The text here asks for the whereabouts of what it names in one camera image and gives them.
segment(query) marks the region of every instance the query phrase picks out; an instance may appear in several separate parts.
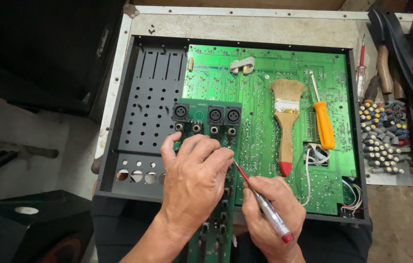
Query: metal frame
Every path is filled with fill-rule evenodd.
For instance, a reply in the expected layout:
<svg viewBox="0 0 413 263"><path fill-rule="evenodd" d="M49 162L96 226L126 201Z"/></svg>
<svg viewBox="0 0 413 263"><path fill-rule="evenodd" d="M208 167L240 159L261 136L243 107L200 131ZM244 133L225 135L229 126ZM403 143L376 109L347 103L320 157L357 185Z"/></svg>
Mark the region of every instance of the metal frame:
<svg viewBox="0 0 413 263"><path fill-rule="evenodd" d="M354 56L352 49L347 48L335 48L335 47L317 47L317 46L303 46L303 45L284 45L284 44L270 44L270 43L255 43L255 42L241 42L241 41L228 41L228 40L211 40L211 39L187 39L187 38L170 38L170 37L151 37L151 36L132 36L129 41L129 49L127 51L127 59L124 62L122 77L120 81L120 87L116 98L116 107L113 111L113 117L111 125L108 131L108 140L105 147L104 156L101 162L101 169L99 170L98 182L96 185L96 195L110 196L118 198L129 198L135 200L154 201L161 202L162 195L158 196L137 196L132 192L127 191L126 194L112 192L112 187L115 181L117 165L120 163L120 154L140 154L140 152L121 150L120 142L122 141L122 127L126 118L126 108L130 100L130 91L132 82L136 79L134 71L139 56L140 46L150 45L164 45L165 47L185 46L192 45L219 45L219 46L234 46L240 48L262 48L262 49L274 49L274 50L292 50L292 51L307 51L307 52L324 52L345 54L346 62L348 65L348 82L349 89L352 92L352 96L349 97L349 103L353 104L351 108L351 114L356 116L359 111L357 103L357 92L353 87L355 84L355 67ZM362 152L362 142L358 138L361 137L360 122L358 118L352 118L353 135L355 141L358 144L355 145L356 152ZM144 157L157 157L159 154L154 152L145 152ZM320 214L307 214L308 219L318 219L327 221L336 221L342 223L353 224L370 224L368 216L368 198L365 182L364 162L362 155L358 155L359 162L357 169L359 170L359 179L356 179L362 189L362 202L363 202L363 218L341 218L337 216L328 216Z"/></svg>

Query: wrist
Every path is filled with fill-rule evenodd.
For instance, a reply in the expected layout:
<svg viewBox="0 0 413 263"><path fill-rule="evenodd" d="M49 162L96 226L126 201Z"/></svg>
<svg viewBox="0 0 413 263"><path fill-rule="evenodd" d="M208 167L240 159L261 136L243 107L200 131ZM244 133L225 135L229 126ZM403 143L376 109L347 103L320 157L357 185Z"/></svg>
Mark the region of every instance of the wrist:
<svg viewBox="0 0 413 263"><path fill-rule="evenodd" d="M268 263L305 263L302 251L297 244L295 244L291 250L284 253L265 254L265 257L267 258Z"/></svg>

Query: screwdriver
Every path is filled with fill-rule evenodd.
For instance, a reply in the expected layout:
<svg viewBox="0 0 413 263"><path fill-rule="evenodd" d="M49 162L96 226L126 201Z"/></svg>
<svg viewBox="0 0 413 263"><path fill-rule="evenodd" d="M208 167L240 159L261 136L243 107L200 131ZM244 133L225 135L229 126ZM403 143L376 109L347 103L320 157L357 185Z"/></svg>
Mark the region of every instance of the screwdriver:
<svg viewBox="0 0 413 263"><path fill-rule="evenodd" d="M320 144L323 149L333 149L336 144L334 142L333 127L331 126L330 117L326 111L326 102L320 101L319 92L317 91L317 84L315 83L314 72L310 70L310 77L314 85L317 102L314 104L315 113L317 114L317 128L319 130Z"/></svg>
<svg viewBox="0 0 413 263"><path fill-rule="evenodd" d="M237 170L239 171L239 173L242 175L242 177L244 177L245 182L249 183L249 179L245 175L245 172L242 170L242 168L239 166L239 164L234 158L233 162L237 166ZM283 242L285 243L293 241L294 236L292 235L289 228L287 228L287 226L284 224L283 220L278 215L273 206L270 204L268 199L263 195L257 193L252 187L250 187L250 184L249 188L252 190L252 192L254 192L255 199L257 199L258 205L260 206L260 208L262 208L262 211L265 213L265 216L268 218L268 221L270 221L278 235L281 237L281 240L283 240Z"/></svg>
<svg viewBox="0 0 413 263"><path fill-rule="evenodd" d="M359 66L356 68L357 73L355 77L356 82L357 82L357 97L360 103L362 102L362 99L364 98L365 69L367 69L367 67L364 66L364 53L365 53L365 34L362 37L361 59L359 60Z"/></svg>

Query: finger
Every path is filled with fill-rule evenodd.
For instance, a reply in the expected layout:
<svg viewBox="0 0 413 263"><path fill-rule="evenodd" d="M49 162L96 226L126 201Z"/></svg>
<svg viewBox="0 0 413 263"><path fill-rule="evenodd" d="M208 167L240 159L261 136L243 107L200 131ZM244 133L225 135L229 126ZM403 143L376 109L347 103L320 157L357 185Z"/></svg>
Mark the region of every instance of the finger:
<svg viewBox="0 0 413 263"><path fill-rule="evenodd" d="M214 174L217 174L226 162L229 162L234 156L234 152L231 149L222 147L214 151L203 162L203 167L210 169Z"/></svg>
<svg viewBox="0 0 413 263"><path fill-rule="evenodd" d="M294 197L291 188L286 188L285 182L283 182L277 183L277 179L262 176L252 176L249 178L250 186L272 202L287 200L291 196Z"/></svg>
<svg viewBox="0 0 413 263"><path fill-rule="evenodd" d="M192 150L189 159L196 163L203 163L203 161L210 156L212 152L221 148L220 142L215 139L202 139Z"/></svg>
<svg viewBox="0 0 413 263"><path fill-rule="evenodd" d="M195 146L197 145L199 141L203 139L208 139L208 138L210 138L208 135L196 134L192 137L185 139L182 142L182 145L180 146L178 156L180 158L185 159L188 155L190 155L190 153L192 152L192 150L195 148Z"/></svg>
<svg viewBox="0 0 413 263"><path fill-rule="evenodd" d="M247 188L247 183L244 183L244 199L242 200L242 213L244 214L245 221L249 228L257 227L262 220L262 213L260 212L260 206L258 206L255 195Z"/></svg>
<svg viewBox="0 0 413 263"><path fill-rule="evenodd" d="M176 153L172 148L174 147L174 143L179 141L181 135L182 133L180 131L177 131L164 139L163 145L160 148L164 167L170 165L176 158Z"/></svg>

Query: green circuit board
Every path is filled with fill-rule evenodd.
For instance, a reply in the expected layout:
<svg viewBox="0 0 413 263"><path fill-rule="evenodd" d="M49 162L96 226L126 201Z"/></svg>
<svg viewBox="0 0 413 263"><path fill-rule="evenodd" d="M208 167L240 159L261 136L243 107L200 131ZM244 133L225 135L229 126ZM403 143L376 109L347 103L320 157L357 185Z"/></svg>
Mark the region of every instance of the green circuit board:
<svg viewBox="0 0 413 263"><path fill-rule="evenodd" d="M311 213L337 215L337 204L348 200L341 177L357 176L345 55L191 45L188 57L193 58L193 68L186 71L183 98L242 103L238 162L249 176L281 176L281 132L273 118L274 98L269 84L279 78L305 84L308 90L302 94L299 118L292 129L292 171L285 178L301 203L308 193L306 143L320 142L313 108L317 99L309 76L309 70L314 71L320 98L327 102L336 147L330 150L327 166L309 165L311 197L305 208ZM244 75L242 69L238 74L229 71L230 63L247 57L255 59L253 72ZM239 176L237 180L235 205L241 206L243 179Z"/></svg>

